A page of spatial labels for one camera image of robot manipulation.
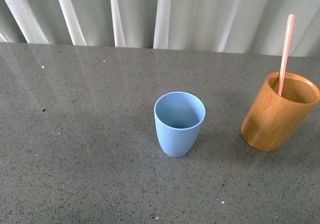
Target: granite surface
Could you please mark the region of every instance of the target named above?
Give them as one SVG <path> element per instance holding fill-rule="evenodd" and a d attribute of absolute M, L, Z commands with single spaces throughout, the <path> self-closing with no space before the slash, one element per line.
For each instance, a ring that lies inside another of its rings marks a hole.
<path fill-rule="evenodd" d="M 0 223 L 320 223 L 320 107 L 264 153 L 240 126 L 278 56 L 0 43 Z M 320 59 L 287 70 L 320 86 Z M 192 149 L 161 150 L 154 103 L 206 107 Z"/>

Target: blue cup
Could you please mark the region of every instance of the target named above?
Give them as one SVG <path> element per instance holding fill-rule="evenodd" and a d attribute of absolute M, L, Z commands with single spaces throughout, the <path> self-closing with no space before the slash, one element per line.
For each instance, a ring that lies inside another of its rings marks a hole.
<path fill-rule="evenodd" d="M 204 104 L 192 94 L 167 93 L 154 105 L 156 134 L 170 157 L 182 157 L 193 146 L 206 116 Z"/>

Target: orange cup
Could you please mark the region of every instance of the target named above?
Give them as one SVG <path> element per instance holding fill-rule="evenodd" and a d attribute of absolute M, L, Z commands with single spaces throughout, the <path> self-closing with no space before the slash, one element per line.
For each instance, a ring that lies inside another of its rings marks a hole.
<path fill-rule="evenodd" d="M 279 74 L 266 77 L 241 126 L 246 142 L 265 152 L 277 150 L 320 102 L 320 91 L 313 83 L 288 72 L 279 96 Z"/>

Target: straw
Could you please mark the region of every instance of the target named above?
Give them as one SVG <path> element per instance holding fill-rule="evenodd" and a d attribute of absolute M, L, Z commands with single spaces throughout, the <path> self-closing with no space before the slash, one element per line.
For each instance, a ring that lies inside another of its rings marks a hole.
<path fill-rule="evenodd" d="M 292 30 L 294 28 L 293 24 L 295 22 L 295 15 L 290 14 L 288 16 L 288 20 L 286 22 L 286 30 L 285 30 L 285 37 L 284 37 L 284 49 L 282 52 L 282 60 L 281 60 L 281 68 L 280 68 L 280 76 L 279 76 L 279 89 L 278 89 L 278 95 L 282 95 L 282 89 L 284 86 L 284 81 L 285 81 L 285 73 L 286 73 L 286 67 L 287 67 L 287 60 L 288 60 L 288 54 L 289 54 L 289 49 L 290 49 L 290 43 L 291 43 L 291 36 L 292 36 Z"/>

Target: curtain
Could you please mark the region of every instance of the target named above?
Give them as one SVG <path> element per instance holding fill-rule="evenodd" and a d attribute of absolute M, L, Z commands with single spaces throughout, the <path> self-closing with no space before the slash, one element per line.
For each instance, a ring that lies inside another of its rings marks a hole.
<path fill-rule="evenodd" d="M 320 0 L 0 0 L 0 41 L 320 56 Z"/>

